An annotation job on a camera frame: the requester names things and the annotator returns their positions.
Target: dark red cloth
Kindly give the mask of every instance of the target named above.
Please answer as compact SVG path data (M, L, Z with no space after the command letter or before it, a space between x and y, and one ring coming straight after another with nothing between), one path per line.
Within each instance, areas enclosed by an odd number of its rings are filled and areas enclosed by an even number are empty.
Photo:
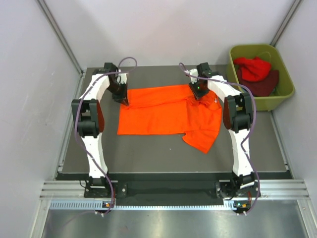
M271 64L259 57L255 57L254 59L236 58L233 63L240 66L242 79L249 82L264 80L271 70Z
M279 81L279 71L272 70L268 73L268 76L259 82L248 82L242 79L241 69L237 70L237 77L239 83L248 87L252 94L256 97L268 97L277 86Z

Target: olive green basket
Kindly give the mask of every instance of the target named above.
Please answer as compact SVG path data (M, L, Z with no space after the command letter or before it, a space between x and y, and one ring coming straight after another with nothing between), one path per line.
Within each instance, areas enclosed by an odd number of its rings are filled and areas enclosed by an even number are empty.
M279 82L274 92L269 97L254 97L256 100L257 111L271 111L280 105L285 99L291 97L295 88L288 74L285 64L277 49L268 44L238 45L231 48L229 53L229 64L227 65L227 80L232 83L239 83L233 60L239 57L253 59L255 56L270 62L272 70L279 71Z

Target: orange fabric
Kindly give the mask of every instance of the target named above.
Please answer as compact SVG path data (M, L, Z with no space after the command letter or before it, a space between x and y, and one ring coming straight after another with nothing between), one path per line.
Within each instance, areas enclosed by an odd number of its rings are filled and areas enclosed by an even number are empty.
M185 133L186 143L207 153L221 124L214 92L196 101L188 85L128 90L129 106L121 105L118 135Z

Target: white panel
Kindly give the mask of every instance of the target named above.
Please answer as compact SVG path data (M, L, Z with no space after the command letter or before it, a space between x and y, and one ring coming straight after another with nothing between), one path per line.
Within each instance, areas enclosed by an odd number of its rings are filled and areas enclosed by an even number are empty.
M294 97L274 115L280 127L291 166L306 182L317 209L317 1L301 4L277 48L294 82Z
M0 237L27 237L78 83L34 0L0 3Z
M226 64L236 44L270 43L291 0L47 0L83 68Z

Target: orange shirt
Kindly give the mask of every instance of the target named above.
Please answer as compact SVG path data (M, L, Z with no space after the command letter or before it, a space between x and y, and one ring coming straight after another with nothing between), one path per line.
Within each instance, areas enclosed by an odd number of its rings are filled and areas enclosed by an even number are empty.
M188 85L128 90L121 105L118 135L184 133L186 143L207 153L218 136L221 106L210 91L196 101Z

